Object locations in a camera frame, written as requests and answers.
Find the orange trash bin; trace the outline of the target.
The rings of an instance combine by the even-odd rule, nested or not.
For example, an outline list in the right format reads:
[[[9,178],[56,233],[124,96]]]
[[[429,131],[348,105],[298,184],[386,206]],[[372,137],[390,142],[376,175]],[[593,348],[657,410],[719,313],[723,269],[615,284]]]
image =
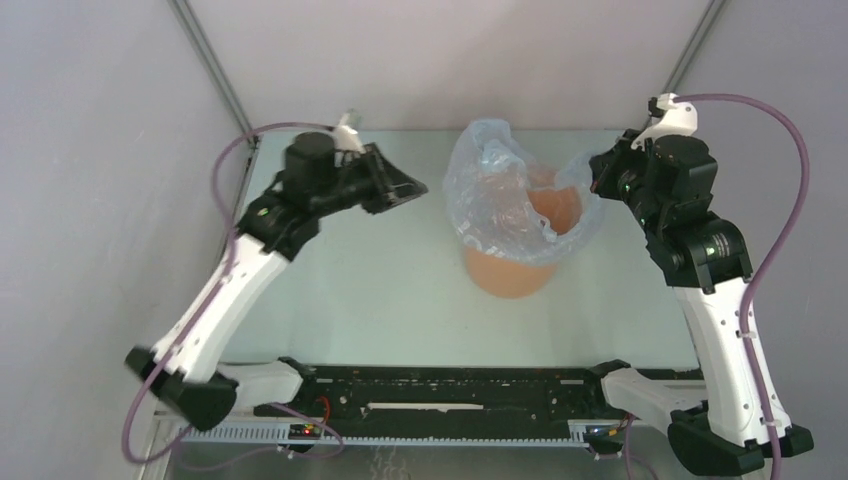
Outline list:
[[[529,296],[581,246],[580,185],[563,172],[509,169],[483,177],[461,239],[472,282],[499,298]]]

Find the blue plastic trash bag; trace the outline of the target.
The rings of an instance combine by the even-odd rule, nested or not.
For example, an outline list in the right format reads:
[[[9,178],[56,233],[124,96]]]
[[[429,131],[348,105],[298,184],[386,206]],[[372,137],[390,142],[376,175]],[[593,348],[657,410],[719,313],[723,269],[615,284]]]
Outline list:
[[[456,141],[442,191],[448,218],[465,246],[529,266],[545,266],[584,248],[602,224],[603,201],[590,192],[589,152],[561,168],[537,160],[503,119],[472,121]],[[581,212],[564,233],[532,193],[571,190]]]

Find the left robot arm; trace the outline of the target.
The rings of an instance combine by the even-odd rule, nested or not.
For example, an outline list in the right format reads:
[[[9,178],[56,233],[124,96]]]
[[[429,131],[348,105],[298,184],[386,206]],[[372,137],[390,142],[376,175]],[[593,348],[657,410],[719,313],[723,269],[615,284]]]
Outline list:
[[[232,411],[278,403],[304,416],[316,403],[306,370],[293,360],[226,365],[229,340],[267,286],[320,232],[323,218],[360,207],[375,215],[415,200],[427,186],[394,166],[349,127],[297,135],[282,168],[246,208],[219,267],[175,326],[126,365],[150,393],[194,430]]]

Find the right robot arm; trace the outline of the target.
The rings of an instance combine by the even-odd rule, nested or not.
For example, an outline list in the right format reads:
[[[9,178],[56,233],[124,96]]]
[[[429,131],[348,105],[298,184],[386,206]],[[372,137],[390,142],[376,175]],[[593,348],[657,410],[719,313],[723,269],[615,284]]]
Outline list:
[[[585,411],[635,415],[664,433],[697,476],[742,476],[769,459],[810,451],[811,432],[789,419],[767,368],[750,365],[762,351],[754,315],[741,307],[753,269],[740,230],[710,209],[717,163],[708,146],[629,129],[590,168],[592,191],[625,204],[643,230],[683,310],[706,393],[674,390],[615,360],[591,370],[581,392]]]

